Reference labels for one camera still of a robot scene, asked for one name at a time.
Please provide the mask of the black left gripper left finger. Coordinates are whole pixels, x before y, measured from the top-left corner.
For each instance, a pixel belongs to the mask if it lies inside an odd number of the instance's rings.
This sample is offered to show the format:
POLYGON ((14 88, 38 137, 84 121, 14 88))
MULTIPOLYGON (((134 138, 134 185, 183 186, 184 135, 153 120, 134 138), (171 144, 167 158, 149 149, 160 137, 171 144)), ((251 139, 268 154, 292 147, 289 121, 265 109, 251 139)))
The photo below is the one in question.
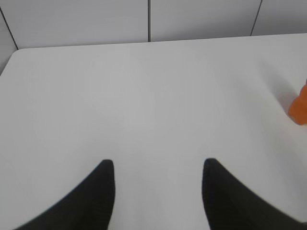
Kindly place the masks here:
POLYGON ((115 202, 112 160, 101 161, 64 198, 19 230, 107 230, 115 202))

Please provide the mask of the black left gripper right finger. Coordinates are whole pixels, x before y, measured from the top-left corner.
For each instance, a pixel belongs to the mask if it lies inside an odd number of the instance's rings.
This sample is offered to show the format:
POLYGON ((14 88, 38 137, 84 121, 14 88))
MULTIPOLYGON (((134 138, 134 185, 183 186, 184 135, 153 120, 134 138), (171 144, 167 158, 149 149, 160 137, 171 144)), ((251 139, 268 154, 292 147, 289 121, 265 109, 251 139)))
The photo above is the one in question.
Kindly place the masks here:
POLYGON ((217 159, 204 161, 202 200, 212 230, 305 230, 299 222, 261 199, 217 159))

